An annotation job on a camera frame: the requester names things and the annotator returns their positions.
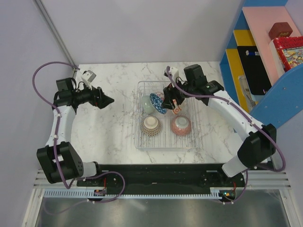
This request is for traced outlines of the leaf patterned bowl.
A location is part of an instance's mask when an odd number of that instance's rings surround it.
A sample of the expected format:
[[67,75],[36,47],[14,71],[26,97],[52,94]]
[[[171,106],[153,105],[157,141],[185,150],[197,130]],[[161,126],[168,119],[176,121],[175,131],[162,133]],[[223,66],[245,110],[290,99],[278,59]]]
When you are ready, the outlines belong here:
[[176,116],[170,123],[171,131],[177,136],[186,136],[191,133],[191,121],[186,116]]

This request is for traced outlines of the blue shelf unit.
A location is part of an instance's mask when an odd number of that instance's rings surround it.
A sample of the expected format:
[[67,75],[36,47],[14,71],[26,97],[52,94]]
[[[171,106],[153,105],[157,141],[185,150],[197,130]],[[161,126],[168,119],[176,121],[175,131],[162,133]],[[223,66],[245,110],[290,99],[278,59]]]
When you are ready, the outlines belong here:
[[[303,34],[303,2],[301,0],[246,0],[236,15],[236,21],[232,25],[232,31],[228,36],[228,42],[235,29],[249,29],[243,7],[270,7],[284,6],[293,23],[290,25],[293,36]],[[220,70],[223,84],[230,96],[245,110],[246,100],[242,94],[238,76],[243,73],[238,51],[232,53],[229,61],[225,50],[220,61]],[[271,123],[279,128],[303,109],[303,67],[299,65],[286,72],[272,85],[271,89],[253,108],[250,114],[265,124]]]

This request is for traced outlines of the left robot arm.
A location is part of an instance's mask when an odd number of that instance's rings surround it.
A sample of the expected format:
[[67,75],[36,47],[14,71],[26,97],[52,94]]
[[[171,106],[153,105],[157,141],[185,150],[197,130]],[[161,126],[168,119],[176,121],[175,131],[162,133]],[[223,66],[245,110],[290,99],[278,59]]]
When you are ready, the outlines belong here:
[[84,86],[78,91],[73,83],[73,78],[57,80],[51,135],[45,147],[39,148],[36,155],[49,183],[87,177],[93,186],[99,186],[104,181],[104,175],[97,170],[96,162],[82,161],[71,144],[71,130],[79,105],[90,103],[103,109],[114,99],[105,95],[100,87]]

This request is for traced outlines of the grid patterned bowl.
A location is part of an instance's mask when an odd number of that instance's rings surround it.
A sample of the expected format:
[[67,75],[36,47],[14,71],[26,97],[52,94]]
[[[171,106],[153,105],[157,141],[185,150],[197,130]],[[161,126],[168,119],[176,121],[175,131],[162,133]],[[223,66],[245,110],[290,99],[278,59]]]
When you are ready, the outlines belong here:
[[147,116],[142,120],[140,129],[144,135],[153,137],[161,132],[162,126],[161,122],[156,117]]

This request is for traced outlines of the red game box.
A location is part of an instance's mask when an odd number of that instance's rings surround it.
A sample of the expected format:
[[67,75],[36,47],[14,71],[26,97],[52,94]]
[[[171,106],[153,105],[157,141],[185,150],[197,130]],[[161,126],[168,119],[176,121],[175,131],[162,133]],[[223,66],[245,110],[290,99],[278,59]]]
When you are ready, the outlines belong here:
[[302,36],[277,37],[273,45],[285,72],[303,63]]

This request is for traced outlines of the yellow black panel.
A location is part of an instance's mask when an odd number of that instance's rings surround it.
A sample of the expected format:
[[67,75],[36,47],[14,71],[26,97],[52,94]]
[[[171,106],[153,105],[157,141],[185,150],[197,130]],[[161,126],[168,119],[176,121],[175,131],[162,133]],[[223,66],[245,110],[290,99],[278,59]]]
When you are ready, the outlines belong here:
[[253,35],[249,29],[233,30],[231,38],[225,50],[225,55],[228,61],[232,53],[237,50],[238,46],[256,46]]

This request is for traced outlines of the pink board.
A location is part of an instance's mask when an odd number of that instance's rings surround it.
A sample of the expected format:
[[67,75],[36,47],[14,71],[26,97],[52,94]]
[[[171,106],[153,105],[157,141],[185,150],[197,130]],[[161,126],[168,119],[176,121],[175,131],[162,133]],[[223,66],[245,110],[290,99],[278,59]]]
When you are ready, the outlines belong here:
[[243,14],[261,56],[270,83],[278,80],[274,59],[269,47],[268,33],[275,22],[293,23],[284,6],[243,7]]

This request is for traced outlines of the orange patterned bowl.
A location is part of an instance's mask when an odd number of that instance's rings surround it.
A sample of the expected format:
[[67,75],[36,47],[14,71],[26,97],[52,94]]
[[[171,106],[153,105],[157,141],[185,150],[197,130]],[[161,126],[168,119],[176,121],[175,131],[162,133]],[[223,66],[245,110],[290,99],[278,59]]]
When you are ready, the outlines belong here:
[[176,105],[172,112],[177,115],[182,111],[182,107],[180,105]]

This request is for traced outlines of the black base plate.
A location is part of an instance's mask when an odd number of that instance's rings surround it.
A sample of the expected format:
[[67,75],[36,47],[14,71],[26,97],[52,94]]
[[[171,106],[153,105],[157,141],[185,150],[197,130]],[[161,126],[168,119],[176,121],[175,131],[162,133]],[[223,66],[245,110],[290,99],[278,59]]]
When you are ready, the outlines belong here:
[[210,192],[214,188],[245,185],[242,174],[227,177],[222,164],[144,164],[98,165],[97,174],[109,172],[98,179],[81,180],[77,186],[106,187],[110,192],[185,193]]

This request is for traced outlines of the dark red box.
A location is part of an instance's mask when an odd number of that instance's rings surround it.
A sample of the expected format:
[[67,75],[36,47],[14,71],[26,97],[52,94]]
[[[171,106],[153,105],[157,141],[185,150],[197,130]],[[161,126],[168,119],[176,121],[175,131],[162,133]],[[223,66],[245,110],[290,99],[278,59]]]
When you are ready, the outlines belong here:
[[271,27],[268,36],[271,40],[273,40],[277,37],[289,37],[292,32],[293,30],[288,22],[277,22]]

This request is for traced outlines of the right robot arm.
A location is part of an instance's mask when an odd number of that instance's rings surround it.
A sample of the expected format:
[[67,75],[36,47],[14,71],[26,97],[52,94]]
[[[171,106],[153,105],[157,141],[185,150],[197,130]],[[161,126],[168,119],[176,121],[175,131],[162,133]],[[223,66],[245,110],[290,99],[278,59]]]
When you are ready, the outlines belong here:
[[220,113],[242,140],[237,154],[223,164],[222,171],[217,174],[220,185],[228,186],[235,175],[257,166],[275,154],[276,128],[272,124],[265,125],[250,116],[234,102],[219,82],[207,80],[200,65],[185,67],[184,73],[186,78],[181,79],[178,69],[165,69],[164,76],[170,79],[170,84],[163,90],[162,107],[172,110],[186,98],[196,98]]

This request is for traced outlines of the green glass bowl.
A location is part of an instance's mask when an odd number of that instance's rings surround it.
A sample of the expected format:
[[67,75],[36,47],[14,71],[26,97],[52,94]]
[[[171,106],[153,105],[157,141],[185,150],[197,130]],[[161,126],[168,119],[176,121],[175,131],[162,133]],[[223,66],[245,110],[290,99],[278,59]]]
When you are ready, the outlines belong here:
[[142,107],[146,114],[154,113],[154,106],[151,103],[150,97],[148,95],[144,95],[141,98]]

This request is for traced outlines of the blue triangle patterned bowl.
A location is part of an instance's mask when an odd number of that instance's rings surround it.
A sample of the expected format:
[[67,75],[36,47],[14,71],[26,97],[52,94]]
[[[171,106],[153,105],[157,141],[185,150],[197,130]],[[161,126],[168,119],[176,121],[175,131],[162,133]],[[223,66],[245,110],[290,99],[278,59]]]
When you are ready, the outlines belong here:
[[153,107],[160,113],[160,114],[166,114],[167,109],[162,107],[163,101],[159,96],[157,96],[155,93],[150,94],[150,101]]

